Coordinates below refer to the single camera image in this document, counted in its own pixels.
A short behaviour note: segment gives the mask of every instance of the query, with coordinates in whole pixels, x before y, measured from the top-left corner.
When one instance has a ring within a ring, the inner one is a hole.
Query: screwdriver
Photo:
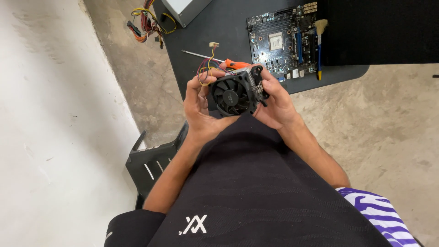
[[[189,53],[189,54],[192,54],[192,55],[195,55],[195,56],[198,56],[198,57],[202,57],[202,58],[210,58],[208,56],[203,56],[203,55],[200,55],[200,54],[197,54],[197,53],[193,53],[193,52],[190,52],[190,51],[185,51],[185,50],[181,50],[181,51]],[[242,68],[247,67],[247,66],[250,65],[250,64],[248,64],[246,62],[234,62],[234,61],[232,61],[230,59],[226,59],[225,61],[223,61],[223,60],[219,60],[219,59],[216,59],[216,58],[212,58],[212,60],[215,60],[217,62],[224,62],[224,63],[226,63],[227,68],[231,68],[231,69],[242,69]]]

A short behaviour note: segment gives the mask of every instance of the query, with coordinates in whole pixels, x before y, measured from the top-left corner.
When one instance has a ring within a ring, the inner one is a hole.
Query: blue pcie slot
[[[299,63],[303,63],[303,57],[302,57],[302,32],[300,31],[300,28],[297,27],[297,55],[299,57]]]

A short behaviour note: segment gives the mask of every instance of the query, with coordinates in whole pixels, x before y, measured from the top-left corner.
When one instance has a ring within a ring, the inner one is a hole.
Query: striped sleeve
[[[360,211],[393,247],[419,247],[387,198],[352,188],[336,190]]]

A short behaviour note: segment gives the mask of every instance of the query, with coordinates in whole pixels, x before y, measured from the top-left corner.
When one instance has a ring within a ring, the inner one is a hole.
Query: brush
[[[316,32],[317,32],[317,45],[319,50],[319,61],[317,64],[317,77],[319,80],[322,79],[322,59],[321,59],[321,51],[322,51],[322,34],[325,31],[326,26],[328,25],[328,20],[322,19],[316,21],[314,24],[316,26]]]

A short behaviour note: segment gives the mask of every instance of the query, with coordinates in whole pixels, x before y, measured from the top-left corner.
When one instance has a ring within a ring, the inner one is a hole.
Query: motherboard
[[[247,18],[253,63],[280,82],[317,71],[317,2]]]

